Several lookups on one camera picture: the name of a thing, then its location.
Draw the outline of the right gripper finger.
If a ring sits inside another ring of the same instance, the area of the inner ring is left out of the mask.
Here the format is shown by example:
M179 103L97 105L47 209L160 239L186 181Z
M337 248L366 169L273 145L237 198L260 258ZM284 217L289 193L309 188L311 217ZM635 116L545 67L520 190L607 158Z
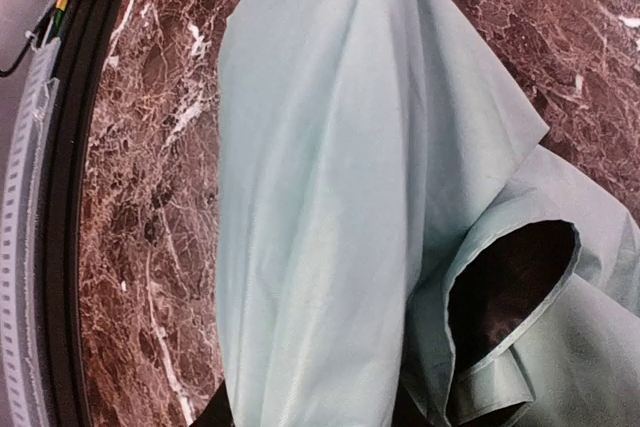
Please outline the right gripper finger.
M226 381L223 380L201 414L190 427L234 427Z

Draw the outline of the black and mint umbrella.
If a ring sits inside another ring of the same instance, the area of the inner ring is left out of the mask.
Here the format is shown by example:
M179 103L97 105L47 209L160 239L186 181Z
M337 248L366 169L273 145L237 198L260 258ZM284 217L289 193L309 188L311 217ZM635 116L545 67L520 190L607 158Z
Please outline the black and mint umbrella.
M237 425L638 424L638 225L451 0L240 0L218 78Z

